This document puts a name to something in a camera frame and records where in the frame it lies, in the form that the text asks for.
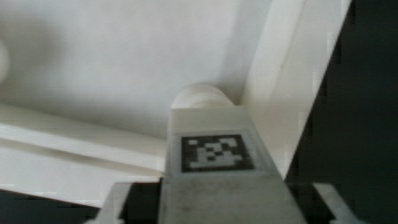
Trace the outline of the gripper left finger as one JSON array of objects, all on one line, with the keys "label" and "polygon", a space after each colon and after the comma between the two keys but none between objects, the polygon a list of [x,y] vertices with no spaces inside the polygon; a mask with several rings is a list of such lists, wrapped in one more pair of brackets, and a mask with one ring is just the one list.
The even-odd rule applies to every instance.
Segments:
[{"label": "gripper left finger", "polygon": [[98,216],[85,224],[124,224],[121,213],[130,194],[130,183],[115,183],[110,189]]}]

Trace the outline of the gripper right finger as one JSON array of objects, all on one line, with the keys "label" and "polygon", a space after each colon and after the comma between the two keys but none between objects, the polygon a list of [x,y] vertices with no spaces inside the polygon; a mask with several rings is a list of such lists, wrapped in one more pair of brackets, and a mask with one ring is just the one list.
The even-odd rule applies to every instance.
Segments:
[{"label": "gripper right finger", "polygon": [[334,186],[327,183],[314,183],[313,186],[334,215],[329,224],[364,224],[364,221],[357,218],[352,212]]}]

